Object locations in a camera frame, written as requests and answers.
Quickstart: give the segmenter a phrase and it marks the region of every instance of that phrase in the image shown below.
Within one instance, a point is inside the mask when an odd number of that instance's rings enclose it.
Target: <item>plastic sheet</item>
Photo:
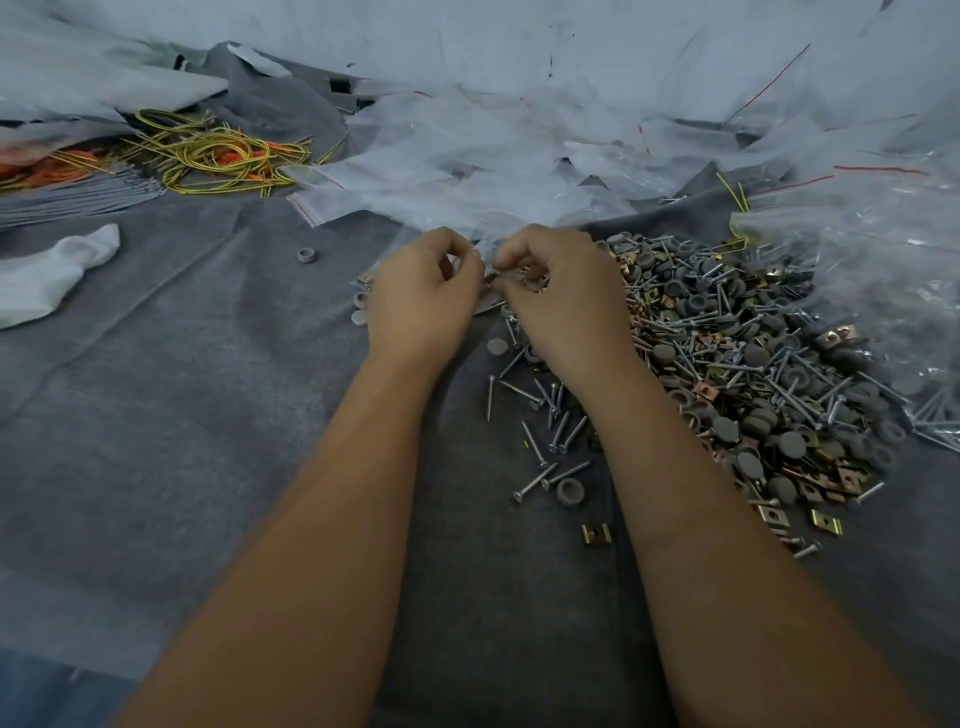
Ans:
[[[85,119],[0,127],[0,163],[25,167],[57,149],[88,139],[131,132],[129,126],[119,122]]]
[[[148,65],[160,54],[145,44],[40,13],[0,6],[0,119],[123,121],[118,110],[182,109],[227,87],[224,79]]]

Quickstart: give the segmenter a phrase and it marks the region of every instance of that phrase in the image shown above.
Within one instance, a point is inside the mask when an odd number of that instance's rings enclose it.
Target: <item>bundle of wires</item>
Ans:
[[[32,223],[114,212],[152,200],[165,191],[159,182],[144,178],[122,162],[97,167],[97,174],[92,172],[84,170],[78,178],[61,182],[56,181],[56,176],[48,175],[42,178],[43,184],[35,181],[29,186],[24,181],[25,185],[16,187],[15,193],[0,195],[0,231]]]
[[[295,184],[280,171],[285,164],[310,162],[310,138],[280,143],[247,136],[218,121],[213,114],[191,118],[169,111],[147,109],[135,115],[147,132],[126,138],[121,159],[156,169],[167,189],[182,195],[215,195],[259,191],[267,197],[276,187]],[[328,162],[346,135],[315,163]],[[214,179],[199,179],[201,172]]]

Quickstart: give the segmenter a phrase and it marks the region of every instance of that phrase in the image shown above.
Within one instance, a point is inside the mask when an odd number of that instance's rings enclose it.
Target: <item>gray felt surface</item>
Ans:
[[[717,239],[724,194],[607,229]],[[0,255],[106,222],[120,226],[117,257],[53,316],[0,332],[0,646],[137,677],[329,421],[366,351],[350,280],[397,225],[360,213],[311,230],[281,199],[167,195],[4,234]],[[316,263],[297,263],[304,246]],[[519,419],[542,436],[545,413],[497,391],[484,421],[487,374],[503,364],[484,341],[503,333],[496,314],[475,319],[428,407],[372,724],[672,725],[599,462],[578,512],[543,492],[510,502],[536,471]],[[848,536],[810,564],[954,721],[955,472],[949,453],[911,445],[898,487],[845,518]],[[610,522],[616,547],[583,548],[581,522]]]

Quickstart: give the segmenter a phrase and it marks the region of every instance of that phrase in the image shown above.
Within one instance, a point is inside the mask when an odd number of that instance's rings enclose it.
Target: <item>white cloth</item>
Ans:
[[[113,223],[90,235],[71,235],[50,250],[0,260],[0,328],[40,319],[57,310],[84,272],[110,260],[120,248]]]

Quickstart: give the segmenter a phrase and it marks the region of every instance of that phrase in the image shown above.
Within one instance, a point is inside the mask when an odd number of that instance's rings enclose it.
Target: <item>wrist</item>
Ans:
[[[575,391],[575,394],[597,426],[597,421],[612,408],[626,401],[633,404],[637,398],[642,398],[652,379],[650,370],[635,352],[630,351],[627,355],[605,359],[580,387],[583,392]]]
[[[390,389],[401,389],[426,400],[433,391],[443,367],[437,367],[421,357],[371,352],[364,361],[361,371],[371,381],[382,383]]]

